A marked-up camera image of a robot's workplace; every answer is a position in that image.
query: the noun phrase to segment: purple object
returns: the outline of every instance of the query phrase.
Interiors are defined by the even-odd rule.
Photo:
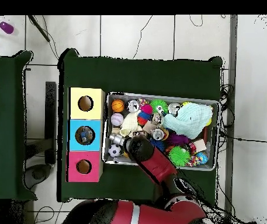
[[[177,135],[175,133],[170,133],[166,140],[171,145],[183,145],[183,144],[189,144],[190,139],[184,135]]]
[[[0,28],[7,34],[11,34],[14,32],[14,27],[6,22],[1,22]]]

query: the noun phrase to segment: light blue plush toy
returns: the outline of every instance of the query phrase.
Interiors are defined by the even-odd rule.
[[[179,110],[177,117],[167,114],[164,117],[164,128],[169,128],[177,135],[195,139],[212,118],[212,108],[203,104],[187,103]]]

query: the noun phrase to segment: white ball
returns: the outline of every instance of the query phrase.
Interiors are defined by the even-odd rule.
[[[108,148],[108,154],[111,157],[116,157],[122,154],[122,148],[118,144],[111,144]]]
[[[110,120],[114,126],[120,126],[124,121],[124,117],[120,113],[114,113]]]

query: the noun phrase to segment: circular hole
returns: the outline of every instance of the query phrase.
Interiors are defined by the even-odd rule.
[[[88,160],[81,160],[76,164],[76,169],[82,174],[87,174],[92,170],[92,164]]]
[[[81,111],[89,111],[93,108],[93,100],[89,96],[82,96],[78,100],[78,107]]]
[[[75,133],[75,139],[81,145],[89,145],[95,139],[95,132],[89,126],[79,127]]]

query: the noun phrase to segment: green spiky ball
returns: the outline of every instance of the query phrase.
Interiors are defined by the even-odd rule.
[[[169,159],[175,166],[184,167],[190,160],[190,154],[180,146],[175,146],[168,154]]]
[[[157,113],[157,106],[161,106],[165,113],[168,113],[168,104],[164,100],[153,100],[150,103],[151,107],[153,108],[153,113]]]

